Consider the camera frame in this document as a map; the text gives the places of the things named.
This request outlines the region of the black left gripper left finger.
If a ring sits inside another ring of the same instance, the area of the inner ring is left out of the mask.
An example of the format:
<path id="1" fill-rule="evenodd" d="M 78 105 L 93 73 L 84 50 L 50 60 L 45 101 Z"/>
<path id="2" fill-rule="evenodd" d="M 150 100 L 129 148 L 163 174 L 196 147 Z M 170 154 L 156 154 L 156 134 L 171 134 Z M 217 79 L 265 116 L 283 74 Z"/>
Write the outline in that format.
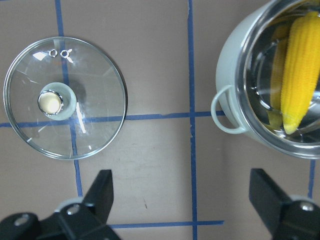
<path id="1" fill-rule="evenodd" d="M 39 220 L 32 212 L 7 216 L 0 222 L 2 240 L 118 240 L 107 225 L 114 201 L 110 169 L 100 170 L 81 201 L 72 201 Z"/>

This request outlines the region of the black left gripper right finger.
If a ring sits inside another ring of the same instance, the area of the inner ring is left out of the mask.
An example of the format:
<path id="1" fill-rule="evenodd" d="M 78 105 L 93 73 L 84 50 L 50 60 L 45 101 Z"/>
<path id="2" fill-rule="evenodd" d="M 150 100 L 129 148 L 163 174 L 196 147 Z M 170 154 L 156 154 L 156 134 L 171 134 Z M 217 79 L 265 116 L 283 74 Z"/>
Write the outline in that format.
<path id="1" fill-rule="evenodd" d="M 252 168 L 249 200 L 272 240 L 318 240 L 320 206 L 312 199 L 288 195 L 262 168 Z"/>

